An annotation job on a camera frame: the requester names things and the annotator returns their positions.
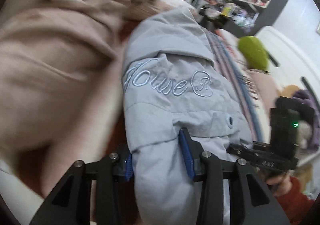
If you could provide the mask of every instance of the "green plush toy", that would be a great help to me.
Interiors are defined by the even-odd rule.
[[[246,58],[249,69],[267,70],[269,56],[258,38],[253,36],[240,38],[238,49]]]

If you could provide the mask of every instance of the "metal screw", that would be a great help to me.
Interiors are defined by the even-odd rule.
[[[111,154],[109,154],[109,157],[112,159],[112,160],[115,160],[119,157],[119,155],[116,153],[116,152],[112,152]]]
[[[240,159],[238,160],[238,164],[244,166],[244,165],[247,164],[247,161],[246,161],[245,159],[243,159],[243,158],[240,158]]]
[[[209,158],[211,156],[211,153],[209,151],[203,151],[202,156],[205,158]]]
[[[83,162],[81,160],[75,161],[73,164],[75,167],[81,167],[83,165]]]

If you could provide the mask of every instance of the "red sleeve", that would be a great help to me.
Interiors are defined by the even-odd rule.
[[[314,201],[300,192],[297,178],[291,177],[292,189],[287,194],[277,198],[292,225],[298,225],[312,207]]]

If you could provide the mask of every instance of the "person's arm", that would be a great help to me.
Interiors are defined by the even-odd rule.
[[[287,214],[292,225],[298,225],[312,207],[314,201],[300,192],[297,178],[287,175],[274,177],[267,182],[269,185],[279,184],[274,196]]]

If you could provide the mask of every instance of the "black cabinet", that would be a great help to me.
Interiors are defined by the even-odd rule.
[[[249,13],[259,13],[255,21],[255,25],[249,30],[249,32],[245,32],[244,29],[236,25],[232,21],[232,19],[222,20],[224,22],[223,24],[221,24],[220,19],[218,20],[218,24],[214,23],[216,28],[225,29],[226,31],[231,32],[238,38],[243,36],[254,36],[264,26],[272,26],[288,2],[288,0],[269,0],[265,7],[260,7],[258,5],[253,4],[249,5],[249,2],[245,0],[226,1],[233,2],[234,4],[242,7],[243,9],[246,9]]]

